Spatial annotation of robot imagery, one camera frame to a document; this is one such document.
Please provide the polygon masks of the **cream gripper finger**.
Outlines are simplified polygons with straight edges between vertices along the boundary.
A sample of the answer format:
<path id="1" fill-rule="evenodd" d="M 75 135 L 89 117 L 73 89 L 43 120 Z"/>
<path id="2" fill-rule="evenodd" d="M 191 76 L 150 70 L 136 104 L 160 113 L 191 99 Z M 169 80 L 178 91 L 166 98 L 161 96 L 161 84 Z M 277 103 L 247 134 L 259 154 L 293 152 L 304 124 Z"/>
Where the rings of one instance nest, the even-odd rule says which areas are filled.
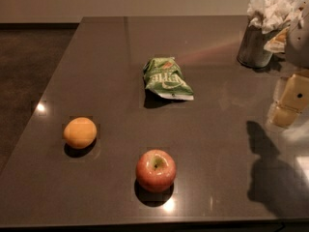
<path id="1" fill-rule="evenodd" d="M 269 120 L 277 127 L 288 128 L 308 106 L 309 77 L 299 73 L 281 77 L 274 90 Z"/>

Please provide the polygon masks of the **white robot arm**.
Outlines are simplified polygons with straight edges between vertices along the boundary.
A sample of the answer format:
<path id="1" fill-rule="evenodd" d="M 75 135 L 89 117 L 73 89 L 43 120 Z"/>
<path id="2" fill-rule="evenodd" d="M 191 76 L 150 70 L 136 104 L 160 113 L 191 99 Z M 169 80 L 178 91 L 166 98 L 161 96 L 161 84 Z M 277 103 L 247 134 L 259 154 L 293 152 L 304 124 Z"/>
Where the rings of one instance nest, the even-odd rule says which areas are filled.
<path id="1" fill-rule="evenodd" d="M 297 71 L 281 77 L 275 86 L 268 119 L 280 128 L 288 128 L 309 106 L 309 6 L 302 10 L 300 20 L 292 22 L 285 54 Z"/>

